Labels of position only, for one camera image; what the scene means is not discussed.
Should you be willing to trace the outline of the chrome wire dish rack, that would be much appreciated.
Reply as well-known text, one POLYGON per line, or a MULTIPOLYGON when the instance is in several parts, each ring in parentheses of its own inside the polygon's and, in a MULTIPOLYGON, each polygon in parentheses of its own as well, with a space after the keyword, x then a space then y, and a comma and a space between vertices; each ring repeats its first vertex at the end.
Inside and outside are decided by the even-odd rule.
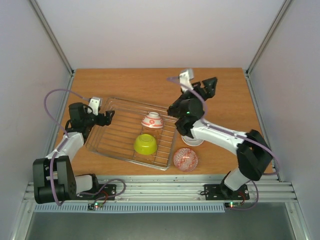
POLYGON ((96 125, 92 128, 85 144, 90 152, 161 171, 170 167, 178 133, 175 126, 177 119, 168 116, 165 107, 109 97, 101 111, 115 111, 115 114, 109 126, 96 125), (157 151, 142 155, 134 150, 134 142, 139 135, 147 133, 141 121, 150 112, 158 113, 164 126, 155 134, 157 151))

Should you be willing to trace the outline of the red floral pattern bowl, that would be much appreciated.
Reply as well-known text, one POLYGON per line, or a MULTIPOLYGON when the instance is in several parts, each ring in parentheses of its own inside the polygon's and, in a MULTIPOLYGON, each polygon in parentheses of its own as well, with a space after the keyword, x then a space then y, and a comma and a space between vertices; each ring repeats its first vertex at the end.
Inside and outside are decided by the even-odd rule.
POLYGON ((164 121, 159 113, 149 112, 143 117, 141 124, 150 129, 161 129, 164 126, 164 121))

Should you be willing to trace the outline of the green and white bowl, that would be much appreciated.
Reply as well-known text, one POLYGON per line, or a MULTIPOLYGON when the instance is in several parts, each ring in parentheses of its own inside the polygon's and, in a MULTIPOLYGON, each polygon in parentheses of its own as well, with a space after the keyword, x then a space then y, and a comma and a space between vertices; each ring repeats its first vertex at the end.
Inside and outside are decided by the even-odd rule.
POLYGON ((134 141, 134 150, 141 155, 152 155, 157 149, 157 141, 150 134, 140 134, 134 141))

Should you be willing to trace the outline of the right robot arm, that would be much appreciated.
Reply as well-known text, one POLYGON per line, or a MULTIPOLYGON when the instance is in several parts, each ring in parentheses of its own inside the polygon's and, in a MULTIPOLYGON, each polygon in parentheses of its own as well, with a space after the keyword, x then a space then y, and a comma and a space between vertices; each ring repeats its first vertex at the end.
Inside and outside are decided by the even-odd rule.
POLYGON ((177 119, 175 126, 186 144, 197 141, 219 146, 237 157, 238 166, 221 181, 219 191, 223 199, 231 199, 249 181, 259 181, 274 159, 273 153, 262 135, 256 131, 231 130, 205 119, 206 100, 216 93, 217 78, 190 83, 188 78, 169 77, 178 84, 181 95, 172 103, 167 114, 177 119))

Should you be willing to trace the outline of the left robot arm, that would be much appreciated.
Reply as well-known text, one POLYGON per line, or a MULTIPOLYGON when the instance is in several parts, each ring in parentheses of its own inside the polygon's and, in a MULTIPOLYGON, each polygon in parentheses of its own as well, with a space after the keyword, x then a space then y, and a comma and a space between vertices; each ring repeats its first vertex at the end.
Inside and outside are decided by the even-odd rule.
POLYGON ((34 199, 38 204, 76 200, 83 193, 89 199, 96 199, 101 187, 95 174, 75 176, 71 161, 86 143, 94 126, 109 126, 115 111, 100 112, 100 106, 72 103, 68 107, 69 120, 61 142, 46 157, 33 162, 34 199))

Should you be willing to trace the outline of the red geometric pattern bowl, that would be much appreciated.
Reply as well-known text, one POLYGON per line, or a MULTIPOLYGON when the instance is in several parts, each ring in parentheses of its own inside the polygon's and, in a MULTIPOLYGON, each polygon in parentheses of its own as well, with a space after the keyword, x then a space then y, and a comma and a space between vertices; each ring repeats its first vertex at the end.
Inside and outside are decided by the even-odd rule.
POLYGON ((195 170, 198 162, 198 155, 187 147, 180 148, 173 155, 174 166, 182 172, 191 172, 195 170))

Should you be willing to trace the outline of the left controller board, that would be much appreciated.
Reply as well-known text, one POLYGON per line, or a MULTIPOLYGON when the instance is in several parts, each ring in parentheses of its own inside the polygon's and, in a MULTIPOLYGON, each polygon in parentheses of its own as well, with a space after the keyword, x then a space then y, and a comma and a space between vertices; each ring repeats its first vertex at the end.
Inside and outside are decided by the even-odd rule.
POLYGON ((87 205, 87 210, 88 211, 96 211, 98 209, 102 209, 103 207, 104 207, 104 204, 101 202, 89 203, 87 205))

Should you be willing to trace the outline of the controller board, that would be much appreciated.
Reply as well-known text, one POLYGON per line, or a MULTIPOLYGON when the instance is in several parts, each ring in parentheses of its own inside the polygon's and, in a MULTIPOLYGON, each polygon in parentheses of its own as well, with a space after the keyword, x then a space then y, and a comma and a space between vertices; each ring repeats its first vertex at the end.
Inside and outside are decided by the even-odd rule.
POLYGON ((237 207, 241 207, 244 203, 243 202, 234 202, 234 201, 230 201, 230 202, 226 202, 224 204, 224 206, 226 208, 237 208, 237 207))
POLYGON ((88 211, 96 211, 98 209, 102 209, 103 207, 104 207, 104 204, 101 202, 89 203, 87 205, 87 210, 88 211))

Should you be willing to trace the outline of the right controller board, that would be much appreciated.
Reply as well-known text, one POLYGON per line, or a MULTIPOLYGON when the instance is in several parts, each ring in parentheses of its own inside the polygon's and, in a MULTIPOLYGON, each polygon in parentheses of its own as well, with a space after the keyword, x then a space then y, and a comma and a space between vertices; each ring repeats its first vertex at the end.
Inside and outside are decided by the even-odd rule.
POLYGON ((224 204, 224 206, 226 208, 237 208, 237 207, 241 207, 244 203, 243 202, 234 202, 234 201, 230 201, 230 202, 226 202, 224 204))

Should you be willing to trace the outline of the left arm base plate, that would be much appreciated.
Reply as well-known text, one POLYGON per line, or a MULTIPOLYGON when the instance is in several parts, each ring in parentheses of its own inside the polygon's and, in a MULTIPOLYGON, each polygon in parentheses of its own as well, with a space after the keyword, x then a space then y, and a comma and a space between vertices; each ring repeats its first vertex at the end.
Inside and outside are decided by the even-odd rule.
POLYGON ((116 184, 107 184, 101 192, 96 195, 88 195, 88 194, 78 194, 75 199, 82 200, 82 201, 93 201, 97 198, 102 198, 103 200, 108 195, 108 200, 114 200, 114 195, 117 193, 117 185, 116 184))

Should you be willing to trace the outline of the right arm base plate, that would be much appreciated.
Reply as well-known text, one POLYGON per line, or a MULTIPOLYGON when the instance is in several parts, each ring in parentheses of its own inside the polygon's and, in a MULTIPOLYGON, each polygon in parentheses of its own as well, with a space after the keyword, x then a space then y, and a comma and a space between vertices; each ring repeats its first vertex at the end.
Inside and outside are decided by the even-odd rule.
POLYGON ((246 184, 243 184, 238 190, 232 191, 226 189, 226 191, 221 190, 220 184, 205 184, 203 186, 203 191, 200 193, 205 196, 207 201, 229 201, 229 200, 249 200, 249 190, 246 184))

